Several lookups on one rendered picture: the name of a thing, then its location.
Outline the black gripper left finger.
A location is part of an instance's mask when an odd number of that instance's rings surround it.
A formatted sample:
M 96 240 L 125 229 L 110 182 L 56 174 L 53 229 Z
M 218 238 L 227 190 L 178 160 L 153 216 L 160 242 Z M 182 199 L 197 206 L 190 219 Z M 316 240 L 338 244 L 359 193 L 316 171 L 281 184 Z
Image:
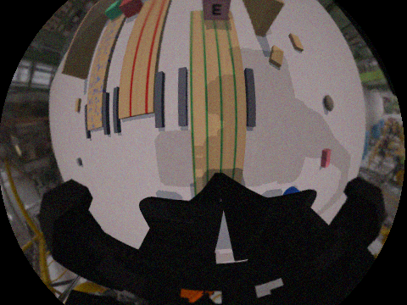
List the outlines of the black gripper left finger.
M 220 173 L 214 173 L 203 190 L 189 201 L 145 197 L 139 209 L 150 226 L 209 234 L 209 250 L 215 253 L 224 203 L 220 197 Z

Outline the tan strip with green lines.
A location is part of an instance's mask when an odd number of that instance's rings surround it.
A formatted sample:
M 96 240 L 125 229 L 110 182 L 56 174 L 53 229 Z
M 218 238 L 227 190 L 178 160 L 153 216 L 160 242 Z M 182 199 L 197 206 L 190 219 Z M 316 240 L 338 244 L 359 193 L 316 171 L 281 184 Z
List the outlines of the tan strip with green lines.
M 241 184 L 247 139 L 247 98 L 240 43 L 228 20 L 190 13 L 189 87 L 194 196 L 214 173 Z

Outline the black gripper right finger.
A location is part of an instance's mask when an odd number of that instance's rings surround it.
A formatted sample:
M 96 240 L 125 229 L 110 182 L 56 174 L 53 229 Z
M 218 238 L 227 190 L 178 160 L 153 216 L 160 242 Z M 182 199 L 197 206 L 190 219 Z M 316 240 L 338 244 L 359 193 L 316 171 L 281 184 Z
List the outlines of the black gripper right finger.
M 309 189 L 280 197 L 262 197 L 230 176 L 220 173 L 220 197 L 224 203 L 234 262 L 247 260 L 248 250 L 258 240 L 271 218 L 304 207 L 311 208 L 316 194 L 316 190 Z

